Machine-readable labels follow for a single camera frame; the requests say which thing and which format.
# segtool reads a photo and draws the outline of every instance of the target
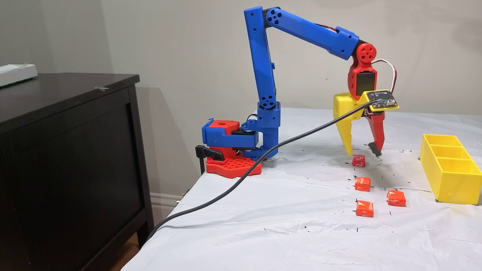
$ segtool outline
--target red joint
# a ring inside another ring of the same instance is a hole
[[[375,83],[373,89],[376,89],[376,70],[372,67],[372,61],[376,57],[376,49],[369,43],[363,43],[358,46],[356,51],[356,57],[353,57],[353,64],[348,72],[348,89],[350,94],[355,99],[359,99],[360,95],[357,95],[357,75],[364,71],[375,73]]]
[[[240,122],[215,120],[209,125],[209,127],[224,128],[225,134],[230,135],[233,131],[240,128]]]
[[[383,120],[385,119],[385,112],[381,115],[372,115],[366,117],[372,129],[373,139],[379,151],[382,151],[383,142],[385,141],[385,134],[383,133]]]

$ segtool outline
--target blue arm segment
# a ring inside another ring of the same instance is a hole
[[[251,59],[253,60],[254,78],[258,88],[260,106],[273,108],[276,104],[274,85],[274,63],[269,56],[268,40],[263,19],[263,8],[257,7],[244,11],[248,31]]]
[[[358,43],[355,33],[337,27],[334,32],[279,8],[272,8],[266,14],[268,25],[326,49],[345,60],[349,59]]]

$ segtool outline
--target black clamp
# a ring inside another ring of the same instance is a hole
[[[199,166],[201,168],[201,174],[204,173],[204,158],[210,157],[216,161],[224,161],[224,154],[217,151],[210,149],[203,145],[196,146],[196,157],[199,158]]]

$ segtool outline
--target yellow compartment tray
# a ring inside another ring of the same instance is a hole
[[[420,161],[435,199],[477,204],[482,172],[454,135],[423,135]]]

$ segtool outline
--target wall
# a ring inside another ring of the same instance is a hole
[[[14,38],[36,35],[30,40],[39,46],[29,55],[39,71],[140,74],[153,193],[179,195],[194,184],[194,146],[208,118],[242,121],[255,110],[242,12],[250,7],[281,6],[374,44],[378,57],[397,67],[395,93],[404,111],[482,114],[478,0],[45,0],[40,7],[29,1],[37,6],[15,12],[35,17],[22,22],[25,31]],[[351,62],[275,29],[268,38],[282,105],[331,108],[333,95],[347,89]],[[26,51],[15,47],[7,59],[24,61]],[[391,70],[376,65],[378,88],[389,88]]]

